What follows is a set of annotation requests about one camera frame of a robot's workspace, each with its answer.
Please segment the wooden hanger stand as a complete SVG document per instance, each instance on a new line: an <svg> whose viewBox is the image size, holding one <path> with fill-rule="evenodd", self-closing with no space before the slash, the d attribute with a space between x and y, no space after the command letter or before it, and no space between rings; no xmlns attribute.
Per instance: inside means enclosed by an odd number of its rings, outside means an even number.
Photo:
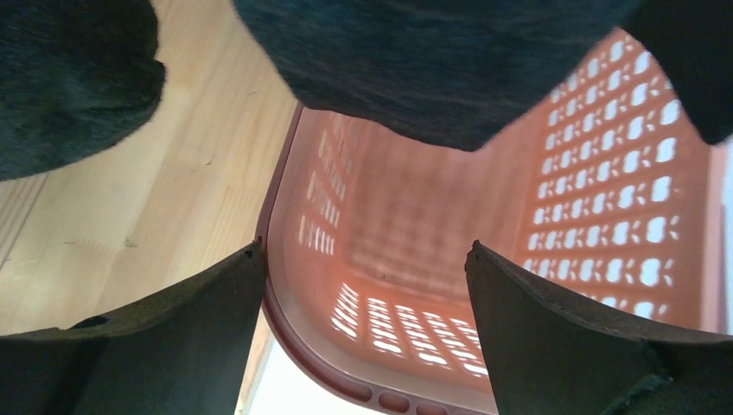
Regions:
<svg viewBox="0 0 733 415"><path fill-rule="evenodd" d="M226 47L252 51L228 1L148 1L158 20L156 58L166 80L152 118L120 143L76 163L5 181L1 201L17 198L21 232L1 253L1 339L40 329L68 329L93 317L107 300L135 297L162 273L140 260L134 227L148 197L157 212L147 228L182 222L199 188L224 168L244 162L244 138L225 131L204 137L169 172L174 185L154 181L177 130L201 101L216 118L236 118L252 96Z"/></svg>

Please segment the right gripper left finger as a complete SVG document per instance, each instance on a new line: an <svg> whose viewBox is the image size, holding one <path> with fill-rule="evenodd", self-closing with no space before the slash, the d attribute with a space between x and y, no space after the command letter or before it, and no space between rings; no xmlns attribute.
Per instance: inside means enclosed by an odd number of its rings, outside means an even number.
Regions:
<svg viewBox="0 0 733 415"><path fill-rule="evenodd" d="M254 242L68 329L3 336L2 413L234 413L265 278Z"/></svg>

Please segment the pink plastic basket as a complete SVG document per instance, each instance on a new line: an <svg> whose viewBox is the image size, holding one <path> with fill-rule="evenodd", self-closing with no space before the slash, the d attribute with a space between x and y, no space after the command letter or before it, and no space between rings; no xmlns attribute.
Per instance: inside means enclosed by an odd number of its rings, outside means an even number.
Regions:
<svg viewBox="0 0 733 415"><path fill-rule="evenodd" d="M732 147L701 141L621 30L472 153L298 107L258 236L278 342L380 412L495 413L464 271L475 241L624 312L732 330Z"/></svg>

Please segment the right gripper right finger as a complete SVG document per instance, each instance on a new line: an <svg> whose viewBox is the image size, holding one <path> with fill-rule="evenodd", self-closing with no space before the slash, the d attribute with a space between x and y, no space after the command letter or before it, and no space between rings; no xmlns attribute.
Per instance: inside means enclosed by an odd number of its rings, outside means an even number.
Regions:
<svg viewBox="0 0 733 415"><path fill-rule="evenodd" d="M729 335L611 308L480 242L465 271L499 413L731 413Z"/></svg>

